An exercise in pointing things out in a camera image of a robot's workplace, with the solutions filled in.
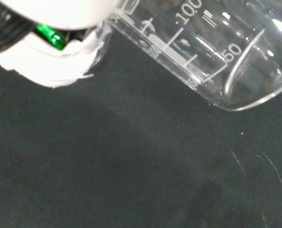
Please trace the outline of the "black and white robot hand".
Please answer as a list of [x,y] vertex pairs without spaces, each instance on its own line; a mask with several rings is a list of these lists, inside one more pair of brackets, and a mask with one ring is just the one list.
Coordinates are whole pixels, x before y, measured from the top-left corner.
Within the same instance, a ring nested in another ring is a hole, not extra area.
[[93,76],[119,0],[0,0],[0,66],[45,87]]

